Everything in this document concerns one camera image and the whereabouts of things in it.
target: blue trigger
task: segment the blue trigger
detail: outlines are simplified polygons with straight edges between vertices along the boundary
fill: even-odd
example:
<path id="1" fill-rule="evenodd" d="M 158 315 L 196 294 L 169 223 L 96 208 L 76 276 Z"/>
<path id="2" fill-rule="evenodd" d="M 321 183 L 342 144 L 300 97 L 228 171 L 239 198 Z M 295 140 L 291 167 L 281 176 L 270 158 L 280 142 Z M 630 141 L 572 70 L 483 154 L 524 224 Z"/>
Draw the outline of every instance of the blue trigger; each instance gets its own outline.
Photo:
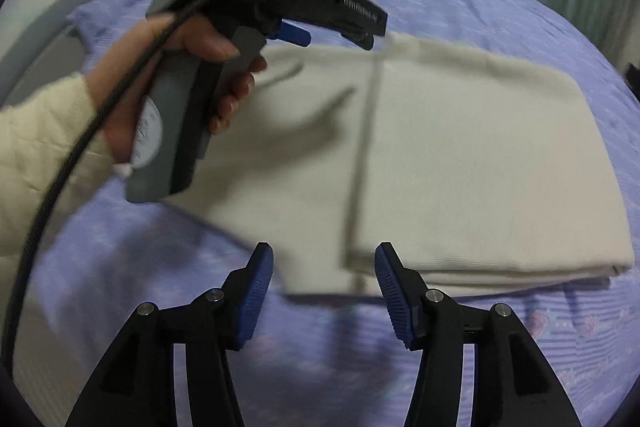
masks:
<path id="1" fill-rule="evenodd" d="M 267 245 L 238 310 L 239 330 L 236 341 L 240 347 L 254 336 L 255 325 L 258 322 L 258 315 L 260 315 L 271 276 L 273 276 L 273 250 Z"/>
<path id="2" fill-rule="evenodd" d="M 380 245 L 376 248 L 374 257 L 376 278 L 385 299 L 386 310 L 389 313 L 391 324 L 394 327 L 396 338 L 404 342 L 404 347 L 409 349 L 415 340 L 415 331 L 412 325 L 411 306 L 402 294 L 402 288 L 398 277 L 394 273 L 385 250 Z"/>
<path id="3" fill-rule="evenodd" d="M 311 33 L 293 24 L 282 22 L 280 29 L 274 36 L 270 37 L 270 39 L 290 42 L 291 44 L 306 48 L 311 44 Z"/>

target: folded cloth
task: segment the folded cloth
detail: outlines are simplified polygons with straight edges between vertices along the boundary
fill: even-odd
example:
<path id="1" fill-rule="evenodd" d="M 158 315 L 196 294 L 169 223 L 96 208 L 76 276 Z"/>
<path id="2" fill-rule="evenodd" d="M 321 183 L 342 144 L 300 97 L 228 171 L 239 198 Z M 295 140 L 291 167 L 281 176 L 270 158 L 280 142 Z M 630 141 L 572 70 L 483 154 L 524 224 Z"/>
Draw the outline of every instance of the folded cloth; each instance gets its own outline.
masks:
<path id="1" fill-rule="evenodd" d="M 382 52 L 266 57 L 247 107 L 170 201 L 269 241 L 290 293 L 378 295 L 382 241 L 455 296 L 633 264 L 618 183 L 566 74 L 397 34 Z"/>

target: bed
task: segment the bed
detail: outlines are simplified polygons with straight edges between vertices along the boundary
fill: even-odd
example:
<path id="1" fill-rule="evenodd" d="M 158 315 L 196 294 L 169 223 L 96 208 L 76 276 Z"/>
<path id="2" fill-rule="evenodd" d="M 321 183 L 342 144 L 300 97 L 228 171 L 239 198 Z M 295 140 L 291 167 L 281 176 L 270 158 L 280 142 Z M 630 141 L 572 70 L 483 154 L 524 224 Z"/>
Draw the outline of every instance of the bed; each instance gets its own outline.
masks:
<path id="1" fill-rule="evenodd" d="M 638 256 L 640 105 L 620 74 L 578 30 L 535 0 L 373 1 L 388 10 L 389 30 L 464 42 L 570 74 L 590 104 L 606 144 Z M 10 52 L 13 62 L 7 66 L 5 59 L 0 66 L 14 73 L 23 69 L 20 81 L 6 90 L 1 102 L 24 98 L 40 76 L 38 68 L 56 73 L 53 76 L 69 67 L 90 68 L 104 51 L 106 41 L 94 49 L 82 47 L 66 20 L 69 10 L 66 6 L 57 14 L 58 26 L 55 31 L 49 26 L 48 40 L 42 42 L 43 50 L 50 45 L 69 53 L 75 50 L 75 63 L 52 69 L 43 60 L 55 54 L 38 54 L 32 64 Z M 126 31 L 131 13 L 124 10 L 113 22 L 111 38 Z M 330 32 L 310 31 L 315 43 L 350 45 Z M 122 182 L 114 177 L 40 256 L 30 303 L 44 316 L 55 341 L 71 354 L 78 375 L 87 378 L 137 304 L 153 301 L 168 307 L 191 301 L 242 266 L 252 246 L 164 204 L 127 203 Z M 404 350 L 396 341 L 383 303 L 302 301 L 286 298 L 280 288 L 276 274 L 254 339 L 230 358 L 246 424 L 402 425 L 420 354 Z M 498 300 L 514 309 L 538 341 L 583 426 L 603 426 L 640 375 L 638 269 L 611 280 L 463 299 L 481 308 Z M 468 425 L 470 418 L 472 357 L 467 350 L 460 426 Z M 177 372 L 178 380 L 184 378 L 180 369 Z M 178 391 L 177 406 L 180 425 L 188 425 L 184 392 Z"/>

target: black cable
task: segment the black cable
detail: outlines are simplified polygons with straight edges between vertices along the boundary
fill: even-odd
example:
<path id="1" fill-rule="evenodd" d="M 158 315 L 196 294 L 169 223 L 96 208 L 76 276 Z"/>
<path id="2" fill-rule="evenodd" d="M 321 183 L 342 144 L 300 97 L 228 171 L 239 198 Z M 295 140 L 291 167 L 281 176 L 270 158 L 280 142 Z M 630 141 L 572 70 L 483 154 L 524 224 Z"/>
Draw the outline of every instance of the black cable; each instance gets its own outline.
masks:
<path id="1" fill-rule="evenodd" d="M 22 256 L 18 264 L 18 271 L 15 277 L 14 286 L 11 290 L 11 296 L 4 317 L 4 325 L 2 328 L 2 347 L 0 349 L 0 363 L 4 365 L 7 373 L 13 378 L 14 368 L 14 349 L 15 337 L 20 323 L 20 315 L 24 305 L 24 297 L 31 276 L 31 269 L 38 252 L 38 245 L 42 239 L 42 234 L 47 226 L 49 217 L 53 208 L 65 187 L 66 181 L 76 167 L 82 153 L 91 143 L 95 134 L 100 130 L 104 121 L 111 114 L 116 104 L 122 98 L 122 95 L 134 83 L 140 74 L 140 71 L 146 66 L 149 60 L 162 49 L 169 37 L 181 26 L 187 19 L 199 12 L 211 0 L 193 0 L 183 10 L 177 13 L 173 22 L 160 35 L 156 37 L 154 42 L 145 50 L 136 63 L 127 71 L 118 85 L 109 93 L 107 99 L 97 109 L 94 119 L 84 130 L 84 133 L 78 138 L 73 149 L 66 157 L 65 162 L 58 171 L 55 180 L 49 185 L 47 194 L 44 196 L 42 203 L 36 213 L 31 229 L 27 236 L 27 240 L 22 248 Z"/>

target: circular label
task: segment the circular label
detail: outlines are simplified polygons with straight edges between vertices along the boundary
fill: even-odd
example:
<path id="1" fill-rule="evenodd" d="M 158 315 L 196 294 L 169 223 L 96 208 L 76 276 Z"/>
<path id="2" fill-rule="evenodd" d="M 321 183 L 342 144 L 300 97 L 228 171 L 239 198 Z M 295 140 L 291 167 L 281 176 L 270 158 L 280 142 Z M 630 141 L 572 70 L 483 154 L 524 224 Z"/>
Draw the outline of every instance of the circular label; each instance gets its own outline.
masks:
<path id="1" fill-rule="evenodd" d="M 133 152 L 131 153 L 131 166 L 139 169 L 149 165 L 156 157 L 162 143 L 162 118 L 160 111 L 151 98 L 146 97 L 145 107 L 142 109 L 136 138 L 133 141 Z"/>

